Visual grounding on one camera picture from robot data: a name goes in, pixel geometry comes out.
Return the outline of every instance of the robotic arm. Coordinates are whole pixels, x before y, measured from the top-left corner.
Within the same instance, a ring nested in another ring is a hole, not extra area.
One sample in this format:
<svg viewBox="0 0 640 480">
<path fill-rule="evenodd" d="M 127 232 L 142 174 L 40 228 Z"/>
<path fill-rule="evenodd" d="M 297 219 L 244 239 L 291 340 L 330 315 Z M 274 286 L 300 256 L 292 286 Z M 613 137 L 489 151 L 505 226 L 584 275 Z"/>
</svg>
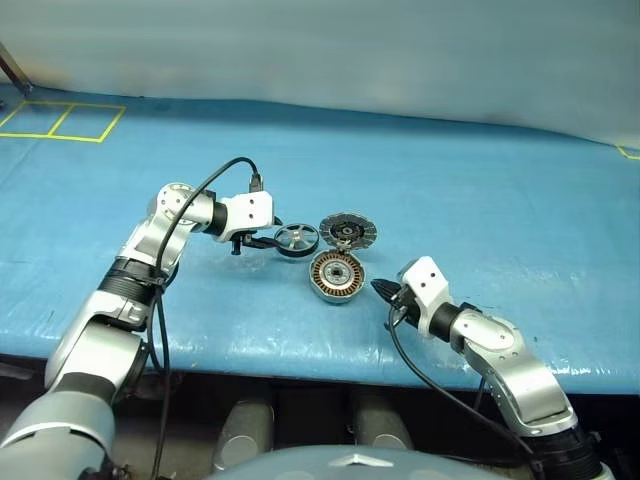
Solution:
<svg viewBox="0 0 640 480">
<path fill-rule="evenodd" d="M 420 334 L 449 343 L 482 375 L 508 428 L 529 445 L 545 478 L 613 478 L 578 425 L 558 381 L 527 348 L 516 326 L 472 305 L 456 306 L 431 257 L 410 263 L 398 277 L 395 292 L 389 293 L 391 282 L 386 283 L 387 300 Z M 385 284 L 374 286 L 383 293 Z"/>
<path fill-rule="evenodd" d="M 249 193 L 219 201 L 206 190 L 197 195 L 160 253 L 172 221 L 193 192 L 189 185 L 171 183 L 152 200 L 148 216 L 50 357 L 47 393 L 22 412 L 0 444 L 2 478 L 116 478 L 109 464 L 115 433 L 111 404 L 133 388 L 145 367 L 153 346 L 137 332 L 151 321 L 158 285 L 167 285 L 165 280 L 175 274 L 189 234 L 232 241 L 237 254 L 241 244 L 256 246 L 253 233 L 274 224 L 273 200 L 254 173 Z"/>
</svg>

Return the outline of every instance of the white wall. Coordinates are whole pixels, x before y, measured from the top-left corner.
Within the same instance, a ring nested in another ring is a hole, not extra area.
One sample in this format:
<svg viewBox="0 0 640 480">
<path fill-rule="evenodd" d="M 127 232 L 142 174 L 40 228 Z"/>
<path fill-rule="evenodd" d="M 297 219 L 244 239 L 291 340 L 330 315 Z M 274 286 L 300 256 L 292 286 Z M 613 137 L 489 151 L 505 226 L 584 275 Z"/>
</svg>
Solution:
<svg viewBox="0 0 640 480">
<path fill-rule="evenodd" d="M 638 0 L 2 0 L 34 83 L 546 128 L 640 147 Z"/>
</svg>

